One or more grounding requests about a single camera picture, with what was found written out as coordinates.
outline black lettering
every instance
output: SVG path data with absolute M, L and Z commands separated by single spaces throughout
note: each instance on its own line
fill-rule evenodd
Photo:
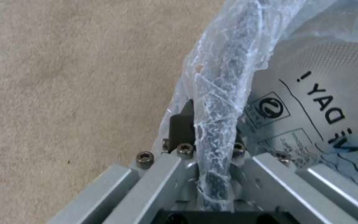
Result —
M 339 141 L 334 145 L 334 148 L 335 148 L 335 149 L 344 149 L 344 151 L 346 151 L 346 152 L 358 151 L 358 147 L 356 147 L 356 146 L 342 146 L 342 145 L 345 144 L 347 141 L 348 141 L 347 138 L 343 138 L 343 139 L 339 140 Z
M 321 106 L 320 111 L 323 111 L 333 99 L 334 98 L 332 96 L 323 96 L 323 97 L 315 98 L 315 99 L 313 99 L 313 101 L 319 102 L 319 104 Z
M 314 86 L 313 86 L 313 90 L 312 91 L 310 91 L 310 92 L 308 92 L 307 93 L 307 95 L 312 95 L 312 94 L 314 94 L 315 92 L 325 92 L 326 90 L 325 89 L 319 89 L 319 84 L 314 84 Z
M 345 116 L 343 115 L 342 110 L 337 108 L 337 107 L 330 108 L 329 110 L 327 110 L 325 112 L 325 119 L 327 120 L 327 122 L 329 124 L 338 122 L 338 121 L 340 121 L 340 120 L 342 120 L 344 118 L 345 118 Z

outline plastic bag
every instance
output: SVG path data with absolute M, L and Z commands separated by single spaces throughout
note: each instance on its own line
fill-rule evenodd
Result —
M 228 0 L 184 62 L 154 151 L 160 151 L 162 139 L 168 135 L 170 116 L 193 99 L 203 210 L 233 209 L 228 168 L 236 125 L 253 155 L 280 150 L 288 153 L 299 168 L 324 162 L 348 177 L 358 178 L 358 174 L 349 174 L 348 166 L 341 170 L 343 164 L 338 165 L 341 157 L 358 163 L 358 156 L 348 158 L 354 150 L 317 149 L 328 140 L 322 137 L 322 141 L 320 135 L 341 132 L 345 126 L 351 127 L 352 133 L 358 132 L 358 44 L 353 42 L 358 43 L 358 1 Z M 335 53 L 341 63 L 330 62 Z M 349 88 L 349 94 L 343 92 L 344 87 Z M 310 108 L 303 105 L 303 100 L 310 98 L 300 97 L 302 93 L 314 94 Z M 327 94 L 314 98 L 321 93 Z M 320 116 L 327 124 L 317 121 Z M 330 146 L 343 141 L 341 134 L 329 140 Z

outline clear plastic wrap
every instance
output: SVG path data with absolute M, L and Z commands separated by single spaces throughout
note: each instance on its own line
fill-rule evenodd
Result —
M 186 57 L 153 150 L 160 151 L 169 118 L 193 99 L 201 209 L 233 209 L 228 169 L 254 73 L 267 68 L 280 38 L 311 36 L 358 42 L 358 1 L 228 0 Z

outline hole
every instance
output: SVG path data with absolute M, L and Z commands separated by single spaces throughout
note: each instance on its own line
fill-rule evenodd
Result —
M 242 149 L 243 146 L 240 143 L 236 143 L 236 144 L 234 144 L 234 148 L 235 149 Z
M 256 179 L 255 179 L 255 186 L 256 186 L 258 189 L 261 189 L 261 188 L 262 188 L 262 181 L 260 181 L 259 178 L 256 178 Z
M 286 155 L 284 155 L 284 154 L 282 154 L 282 153 L 279 153 L 279 152 L 276 153 L 276 156 L 277 156 L 278 158 L 280 158 L 280 159 L 286 159 L 286 158 L 287 158 Z
M 181 148 L 181 149 L 185 149 L 185 150 L 190 149 L 190 147 L 189 147 L 188 145 L 182 145 L 182 146 L 180 146 L 180 148 Z
M 165 220 L 165 224 L 189 224 L 189 221 L 184 215 L 175 213 Z
M 280 224 L 273 216 L 271 216 L 271 215 L 269 215 L 269 214 L 260 215 L 260 216 L 256 219 L 256 223 L 257 223 L 257 224 L 265 224 L 265 223 L 269 223 L 269 224 Z
M 147 154 L 147 153 L 142 153 L 142 154 L 140 155 L 140 158 L 141 158 L 141 159 L 148 159 L 148 158 L 150 158 L 150 155 Z

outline printed logo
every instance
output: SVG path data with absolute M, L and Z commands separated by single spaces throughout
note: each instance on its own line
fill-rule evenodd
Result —
M 275 92 L 270 92 L 254 100 L 249 103 L 244 110 L 256 128 L 271 124 L 291 115 L 284 102 Z

